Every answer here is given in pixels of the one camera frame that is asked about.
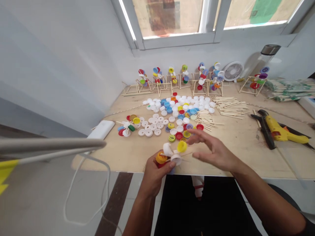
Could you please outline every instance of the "yellow glue gun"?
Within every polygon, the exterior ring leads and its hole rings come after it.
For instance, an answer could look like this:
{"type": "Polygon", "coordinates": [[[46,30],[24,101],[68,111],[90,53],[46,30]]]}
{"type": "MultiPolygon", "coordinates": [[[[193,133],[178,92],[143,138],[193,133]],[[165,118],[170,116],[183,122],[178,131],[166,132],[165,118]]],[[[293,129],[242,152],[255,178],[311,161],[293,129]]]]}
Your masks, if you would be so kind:
{"type": "Polygon", "coordinates": [[[301,144],[307,144],[309,139],[307,136],[304,135],[296,135],[293,134],[299,133],[289,127],[281,127],[279,123],[276,121],[276,119],[272,118],[270,115],[265,117],[266,123],[270,129],[271,135],[273,136],[273,139],[276,141],[293,141],[296,143],[301,143],[301,144]]]}

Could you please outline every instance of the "desk fan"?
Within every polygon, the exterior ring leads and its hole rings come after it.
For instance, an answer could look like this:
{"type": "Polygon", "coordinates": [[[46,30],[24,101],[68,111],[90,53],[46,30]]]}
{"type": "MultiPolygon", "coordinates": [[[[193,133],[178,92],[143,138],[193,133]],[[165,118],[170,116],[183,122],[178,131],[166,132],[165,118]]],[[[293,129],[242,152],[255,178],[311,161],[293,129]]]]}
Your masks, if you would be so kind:
{"type": "Polygon", "coordinates": [[[244,66],[241,62],[231,62],[227,64],[223,68],[224,80],[234,81],[236,83],[236,80],[240,77],[243,69],[244,69],[244,66]]]}

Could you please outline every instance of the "window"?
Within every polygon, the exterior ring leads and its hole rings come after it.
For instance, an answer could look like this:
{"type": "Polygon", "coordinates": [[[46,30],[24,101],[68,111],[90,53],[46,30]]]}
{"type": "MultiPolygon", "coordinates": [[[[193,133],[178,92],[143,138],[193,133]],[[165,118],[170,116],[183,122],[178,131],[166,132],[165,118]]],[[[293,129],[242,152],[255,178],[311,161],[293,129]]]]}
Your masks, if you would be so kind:
{"type": "Polygon", "coordinates": [[[315,0],[112,0],[131,49],[287,35],[315,0]]]}

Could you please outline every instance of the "black pants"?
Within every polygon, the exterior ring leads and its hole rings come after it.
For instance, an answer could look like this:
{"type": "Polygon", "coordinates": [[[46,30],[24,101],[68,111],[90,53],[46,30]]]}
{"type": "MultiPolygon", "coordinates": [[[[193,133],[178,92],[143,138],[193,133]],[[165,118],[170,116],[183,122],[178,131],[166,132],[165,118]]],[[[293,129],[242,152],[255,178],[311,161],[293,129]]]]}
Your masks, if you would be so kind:
{"type": "Polygon", "coordinates": [[[191,176],[167,175],[154,236],[260,235],[232,177],[205,177],[202,198],[191,176]]]}

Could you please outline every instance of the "wooden tabletop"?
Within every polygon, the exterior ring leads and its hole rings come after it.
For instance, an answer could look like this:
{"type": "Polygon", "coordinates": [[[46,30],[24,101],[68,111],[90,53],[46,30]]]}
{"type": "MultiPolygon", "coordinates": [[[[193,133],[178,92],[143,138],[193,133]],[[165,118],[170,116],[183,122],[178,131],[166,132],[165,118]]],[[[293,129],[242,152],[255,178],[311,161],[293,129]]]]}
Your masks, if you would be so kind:
{"type": "MultiPolygon", "coordinates": [[[[224,87],[224,97],[235,97],[240,101],[264,106],[307,122],[315,122],[297,102],[279,103],[266,99],[263,94],[254,97],[254,95],[251,94],[238,93],[239,88],[239,83],[230,83],[229,86],[224,87]]],[[[175,92],[181,96],[191,96],[189,88],[181,90],[177,89],[175,92]]],[[[210,97],[212,98],[215,94],[216,91],[212,92],[210,97]]],[[[167,97],[170,97],[170,91],[162,91],[161,98],[167,97]]],[[[129,97],[119,96],[112,105],[110,113],[142,105],[142,101],[147,98],[158,98],[157,92],[129,97]]],[[[260,109],[251,105],[249,105],[249,108],[250,110],[260,109]]],[[[312,137],[309,143],[312,146],[315,146],[314,130],[309,125],[269,110],[267,111],[278,122],[286,124],[287,126],[312,137]]],[[[106,118],[106,120],[126,121],[127,115],[131,114],[136,114],[138,117],[144,117],[145,120],[148,120],[154,113],[153,111],[148,111],[146,106],[141,106],[131,111],[112,115],[106,118]]],[[[216,110],[212,116],[214,122],[224,123],[225,125],[213,128],[212,132],[206,132],[222,140],[235,155],[253,168],[262,178],[295,178],[295,175],[282,156],[286,152],[290,153],[294,165],[298,170],[298,174],[303,179],[315,179],[315,152],[310,148],[307,148],[302,144],[287,141],[282,143],[282,146],[285,147],[286,151],[278,148],[269,150],[262,133],[258,131],[256,120],[250,118],[248,115],[246,115],[243,120],[240,120],[222,116],[216,110]]],[[[196,122],[193,120],[191,120],[191,123],[196,125],[196,122]]],[[[168,142],[169,133],[162,130],[160,136],[155,136],[153,134],[152,137],[148,138],[146,136],[139,136],[138,131],[136,130],[129,137],[121,137],[118,135],[117,131],[119,126],[121,125],[116,124],[105,138],[105,141],[107,142],[106,147],[93,152],[92,156],[107,162],[111,171],[143,172],[147,159],[159,149],[162,149],[164,143],[168,142]]],[[[172,148],[175,149],[177,144],[178,141],[172,143],[172,148]]],[[[194,151],[210,152],[206,145],[195,144],[188,147],[186,153],[194,151]]],[[[191,154],[183,157],[183,159],[185,161],[183,161],[180,166],[176,167],[176,174],[231,176],[229,172],[221,171],[210,164],[202,163],[194,159],[191,154]]],[[[80,160],[81,157],[76,156],[73,159],[72,168],[76,169],[80,160]]],[[[106,167],[91,160],[86,160],[82,165],[82,169],[105,171],[106,167]]]]}

